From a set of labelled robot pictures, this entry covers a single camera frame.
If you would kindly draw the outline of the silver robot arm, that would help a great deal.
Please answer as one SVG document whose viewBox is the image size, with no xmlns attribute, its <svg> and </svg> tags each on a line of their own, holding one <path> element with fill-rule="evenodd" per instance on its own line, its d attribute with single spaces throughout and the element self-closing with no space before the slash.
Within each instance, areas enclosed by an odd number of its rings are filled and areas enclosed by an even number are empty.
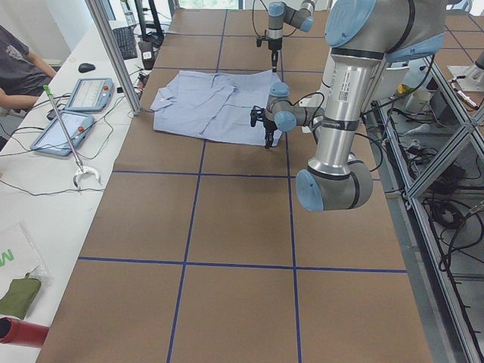
<svg viewBox="0 0 484 363">
<path fill-rule="evenodd" d="M 338 1 L 330 10 L 325 39 L 334 61 L 324 107 L 289 101 L 285 83 L 274 83 L 265 107 L 254 107 L 252 125 L 265 127 L 271 147 L 276 131 L 309 126 L 317 149 L 296 175 L 296 194 L 309 211 L 354 209 L 373 191 L 365 163 L 351 151 L 375 67 L 435 54 L 444 39 L 445 1 Z"/>
<path fill-rule="evenodd" d="M 283 38 L 288 37 L 288 35 L 284 35 L 284 24 L 307 33 L 314 23 L 313 14 L 318 2 L 316 0 L 304 0 L 299 9 L 292 8 L 283 1 L 271 2 L 268 6 L 263 1 L 261 3 L 268 16 L 268 28 L 263 34 L 258 33 L 254 20 L 255 11 L 252 9 L 251 17 L 253 31 L 256 35 L 256 47 L 260 48 L 263 42 L 268 44 L 268 49 L 271 52 L 271 71 L 276 73 Z"/>
</svg>

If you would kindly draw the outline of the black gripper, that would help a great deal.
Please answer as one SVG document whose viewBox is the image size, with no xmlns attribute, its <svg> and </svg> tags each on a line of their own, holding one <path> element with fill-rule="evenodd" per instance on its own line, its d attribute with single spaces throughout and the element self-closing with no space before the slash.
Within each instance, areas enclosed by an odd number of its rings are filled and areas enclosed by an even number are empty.
<svg viewBox="0 0 484 363">
<path fill-rule="evenodd" d="M 255 127 L 257 122 L 261 122 L 265 128 L 265 149 L 270 149 L 273 147 L 274 135 L 278 127 L 274 121 L 266 117 L 264 108 L 253 106 L 250 111 L 250 126 Z"/>
<path fill-rule="evenodd" d="M 257 36 L 256 46 L 260 48 L 263 42 L 268 43 L 268 49 L 271 51 L 271 71 L 277 72 L 278 52 L 282 49 L 282 38 L 270 38 L 269 36 Z"/>
</svg>

